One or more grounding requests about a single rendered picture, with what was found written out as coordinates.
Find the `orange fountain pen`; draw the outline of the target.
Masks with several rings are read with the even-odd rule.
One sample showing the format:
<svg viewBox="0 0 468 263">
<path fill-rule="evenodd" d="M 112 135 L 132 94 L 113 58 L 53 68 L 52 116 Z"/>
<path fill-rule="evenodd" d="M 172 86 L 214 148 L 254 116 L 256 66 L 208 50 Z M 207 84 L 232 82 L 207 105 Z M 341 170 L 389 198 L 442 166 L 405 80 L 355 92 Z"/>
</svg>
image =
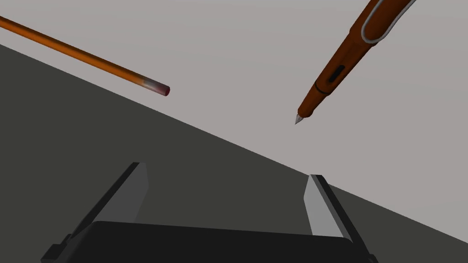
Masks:
<svg viewBox="0 0 468 263">
<path fill-rule="evenodd" d="M 298 108 L 295 124 L 312 115 L 366 53 L 383 40 L 416 0 L 370 0 Z"/>
</svg>

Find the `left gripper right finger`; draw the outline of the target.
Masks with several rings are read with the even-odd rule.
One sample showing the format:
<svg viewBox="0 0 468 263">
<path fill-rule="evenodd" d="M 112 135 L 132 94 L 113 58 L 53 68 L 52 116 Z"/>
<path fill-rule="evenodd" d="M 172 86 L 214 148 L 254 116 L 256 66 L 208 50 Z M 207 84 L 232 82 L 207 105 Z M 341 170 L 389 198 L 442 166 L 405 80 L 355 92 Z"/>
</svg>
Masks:
<svg viewBox="0 0 468 263">
<path fill-rule="evenodd" d="M 324 176 L 309 175 L 303 199 L 313 235 L 342 237 L 352 243 L 362 242 Z"/>
</svg>

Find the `orange pencil with eraser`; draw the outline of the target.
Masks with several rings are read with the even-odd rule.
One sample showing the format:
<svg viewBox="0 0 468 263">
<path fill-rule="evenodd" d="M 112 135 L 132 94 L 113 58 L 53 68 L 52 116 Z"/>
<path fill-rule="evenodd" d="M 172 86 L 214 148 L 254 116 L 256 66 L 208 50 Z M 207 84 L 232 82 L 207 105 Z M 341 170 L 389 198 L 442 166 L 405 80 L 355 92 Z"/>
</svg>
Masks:
<svg viewBox="0 0 468 263">
<path fill-rule="evenodd" d="M 49 37 L 31 28 L 18 24 L 12 20 L 0 16 L 0 27 L 5 30 L 11 31 L 17 35 L 30 39 L 48 48 L 56 50 L 62 54 L 75 58 L 93 67 L 101 69 L 107 73 L 120 77 L 124 80 L 135 83 L 145 89 L 151 90 L 162 96 L 168 96 L 170 87 L 158 81 L 145 77 L 129 69 L 123 68 L 110 61 L 97 57 L 93 54 L 87 53 L 74 46 L 66 44 L 62 41 Z"/>
</svg>

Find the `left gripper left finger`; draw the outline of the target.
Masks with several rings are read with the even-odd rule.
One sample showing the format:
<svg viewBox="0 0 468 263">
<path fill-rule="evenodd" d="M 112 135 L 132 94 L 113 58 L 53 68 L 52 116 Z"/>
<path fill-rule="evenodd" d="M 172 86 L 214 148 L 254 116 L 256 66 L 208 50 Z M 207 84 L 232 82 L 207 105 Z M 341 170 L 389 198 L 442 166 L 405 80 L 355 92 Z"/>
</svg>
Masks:
<svg viewBox="0 0 468 263">
<path fill-rule="evenodd" d="M 70 234 L 76 237 L 95 221 L 135 222 L 149 189 L 147 165 L 134 162 L 112 184 Z"/>
</svg>

